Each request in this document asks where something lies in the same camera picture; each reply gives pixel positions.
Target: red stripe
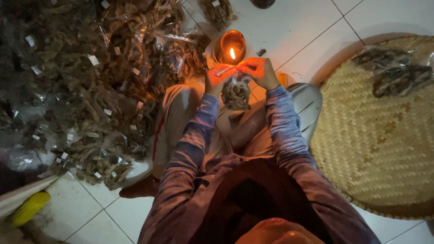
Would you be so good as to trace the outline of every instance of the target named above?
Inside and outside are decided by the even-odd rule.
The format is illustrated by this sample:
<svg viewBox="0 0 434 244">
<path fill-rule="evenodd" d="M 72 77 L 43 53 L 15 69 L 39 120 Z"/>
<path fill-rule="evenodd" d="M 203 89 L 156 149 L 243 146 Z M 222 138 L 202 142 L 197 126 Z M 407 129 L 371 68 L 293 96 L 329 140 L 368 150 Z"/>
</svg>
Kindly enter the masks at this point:
<svg viewBox="0 0 434 244">
<path fill-rule="evenodd" d="M 158 134 L 160 134 L 161 128 L 163 127 L 164 117 L 165 117 L 165 115 L 163 115 L 163 118 L 161 119 L 160 124 L 158 124 L 157 131 L 155 132 L 154 151 L 152 152 L 152 161 L 155 160 L 155 151 L 157 150 Z"/>
</svg>

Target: white tile floor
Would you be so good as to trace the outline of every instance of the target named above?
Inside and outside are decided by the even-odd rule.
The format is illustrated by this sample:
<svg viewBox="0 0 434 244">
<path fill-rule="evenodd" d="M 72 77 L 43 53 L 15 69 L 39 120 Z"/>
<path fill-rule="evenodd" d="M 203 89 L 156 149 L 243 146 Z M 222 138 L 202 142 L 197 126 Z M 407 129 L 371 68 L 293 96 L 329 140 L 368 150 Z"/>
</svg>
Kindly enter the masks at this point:
<svg viewBox="0 0 434 244">
<path fill-rule="evenodd" d="M 434 35 L 433 0 L 277 0 L 267 10 L 250 0 L 230 0 L 239 17 L 228 29 L 241 31 L 255 49 L 266 48 L 277 72 L 290 82 L 319 84 L 364 45 L 407 35 Z M 219 33 L 205 22 L 197 0 L 186 0 L 187 26 L 199 25 L 211 38 Z M 202 82 L 191 84 L 204 89 Z M 250 84 L 251 102 L 265 98 Z M 151 170 L 140 167 L 130 180 Z M 153 198 L 122 199 L 118 191 L 63 177 L 48 192 L 52 199 L 35 220 L 46 234 L 72 244 L 137 243 Z M 434 244 L 425 221 L 384 218 L 357 209 L 382 243 Z"/>
</svg>

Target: left hand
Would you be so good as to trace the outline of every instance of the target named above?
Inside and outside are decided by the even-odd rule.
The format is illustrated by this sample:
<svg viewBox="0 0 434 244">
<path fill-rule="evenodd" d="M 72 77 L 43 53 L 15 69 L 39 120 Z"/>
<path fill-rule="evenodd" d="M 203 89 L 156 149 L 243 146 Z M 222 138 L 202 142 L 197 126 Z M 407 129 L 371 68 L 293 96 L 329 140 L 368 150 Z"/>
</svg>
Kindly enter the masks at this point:
<svg viewBox="0 0 434 244">
<path fill-rule="evenodd" d="M 237 73 L 237 69 L 235 66 L 233 69 L 229 69 L 220 76 L 218 74 L 232 66 L 227 64 L 219 64 L 214 66 L 212 69 L 207 71 L 207 74 L 205 76 L 205 92 L 215 96 L 219 97 L 221 91 L 223 90 L 224 84 L 229 81 L 229 79 L 234 76 Z"/>
</svg>

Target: white pants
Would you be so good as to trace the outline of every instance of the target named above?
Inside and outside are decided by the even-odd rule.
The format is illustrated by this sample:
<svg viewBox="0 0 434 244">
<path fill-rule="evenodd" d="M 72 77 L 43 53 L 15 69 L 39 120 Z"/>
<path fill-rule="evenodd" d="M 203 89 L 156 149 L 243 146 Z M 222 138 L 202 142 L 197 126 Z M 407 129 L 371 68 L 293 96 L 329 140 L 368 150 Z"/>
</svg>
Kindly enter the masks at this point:
<svg viewBox="0 0 434 244">
<path fill-rule="evenodd" d="M 295 111 L 301 119 L 301 133 L 310 143 L 322 107 L 318 88 L 296 83 L 287 88 L 293 96 Z M 184 128 L 200 105 L 202 94 L 188 85 L 175 85 L 166 90 L 161 102 L 155 132 L 152 174 L 160 178 L 171 154 L 182 138 Z M 252 105 L 248 111 L 230 117 L 232 132 L 225 138 L 216 126 L 204 162 L 236 152 L 246 157 L 274 156 L 273 142 L 266 124 L 265 100 Z"/>
</svg>

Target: yellow object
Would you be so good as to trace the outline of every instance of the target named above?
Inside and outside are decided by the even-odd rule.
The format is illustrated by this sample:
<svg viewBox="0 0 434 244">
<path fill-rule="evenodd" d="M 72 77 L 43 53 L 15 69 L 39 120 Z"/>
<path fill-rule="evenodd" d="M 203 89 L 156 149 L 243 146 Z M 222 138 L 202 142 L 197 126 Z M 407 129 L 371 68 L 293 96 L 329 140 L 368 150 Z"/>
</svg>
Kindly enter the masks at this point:
<svg viewBox="0 0 434 244">
<path fill-rule="evenodd" d="M 288 86 L 288 75 L 287 74 L 279 74 L 279 83 L 283 85 L 283 87 Z"/>
<path fill-rule="evenodd" d="M 11 216 L 13 227 L 19 227 L 27 223 L 50 200 L 51 196 L 46 191 L 33 194 Z"/>
</svg>

